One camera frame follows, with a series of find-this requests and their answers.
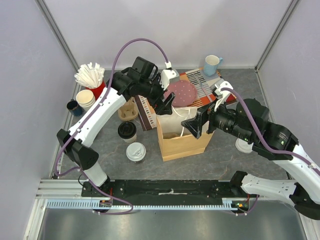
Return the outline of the brown paper bag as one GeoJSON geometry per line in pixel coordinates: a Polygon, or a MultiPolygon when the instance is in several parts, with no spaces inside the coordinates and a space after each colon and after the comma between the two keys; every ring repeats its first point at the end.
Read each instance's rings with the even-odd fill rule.
{"type": "Polygon", "coordinates": [[[202,154],[212,139],[213,133],[207,134],[209,124],[202,128],[202,135],[196,139],[181,122],[196,116],[196,107],[176,107],[171,115],[157,115],[156,129],[162,160],[164,162],[192,155],[202,154]],[[165,133],[176,133],[180,137],[163,139],[165,133]]]}

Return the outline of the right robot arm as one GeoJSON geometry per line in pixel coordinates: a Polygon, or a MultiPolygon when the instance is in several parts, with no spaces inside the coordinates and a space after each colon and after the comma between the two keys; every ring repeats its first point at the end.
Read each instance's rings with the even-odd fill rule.
{"type": "Polygon", "coordinates": [[[320,168],[306,154],[297,137],[286,127],[269,121],[269,109],[255,99],[247,98],[248,107],[260,134],[269,148],[265,148],[257,136],[249,117],[240,103],[235,109],[224,104],[217,110],[215,103],[197,109],[195,117],[181,125],[199,139],[203,125],[207,134],[219,129],[248,144],[253,152],[274,162],[291,175],[290,181],[259,178],[245,171],[236,171],[229,182],[229,191],[235,197],[244,193],[259,195],[292,205],[300,214],[313,219],[320,218],[320,168]]]}

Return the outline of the black lid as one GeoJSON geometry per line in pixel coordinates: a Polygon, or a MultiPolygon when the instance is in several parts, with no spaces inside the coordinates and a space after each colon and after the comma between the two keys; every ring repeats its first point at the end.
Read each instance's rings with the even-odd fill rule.
{"type": "Polygon", "coordinates": [[[122,139],[130,139],[137,133],[137,127],[133,122],[124,121],[118,126],[117,133],[122,139]]]}

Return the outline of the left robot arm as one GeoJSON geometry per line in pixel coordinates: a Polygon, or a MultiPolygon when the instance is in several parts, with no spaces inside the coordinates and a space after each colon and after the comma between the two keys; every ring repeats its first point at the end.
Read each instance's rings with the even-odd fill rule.
{"type": "Polygon", "coordinates": [[[92,181],[92,191],[99,197],[109,193],[110,185],[98,163],[99,154],[91,148],[97,134],[110,117],[135,96],[146,98],[157,115],[171,115],[175,95],[170,93],[165,97],[165,92],[171,82],[179,79],[171,63],[159,72],[154,63],[137,57],[131,67],[111,75],[98,100],[74,126],[58,131],[57,139],[64,154],[92,181]]]}

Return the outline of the cardboard cup carrier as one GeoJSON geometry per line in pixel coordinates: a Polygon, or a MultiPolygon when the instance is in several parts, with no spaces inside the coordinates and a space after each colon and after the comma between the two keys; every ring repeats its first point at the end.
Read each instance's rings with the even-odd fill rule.
{"type": "Polygon", "coordinates": [[[163,134],[163,139],[172,139],[176,137],[180,137],[180,135],[174,132],[168,132],[163,134]]]}
{"type": "Polygon", "coordinates": [[[131,97],[123,106],[118,110],[118,117],[121,121],[131,121],[138,117],[139,110],[137,104],[135,103],[135,98],[131,97]]]}

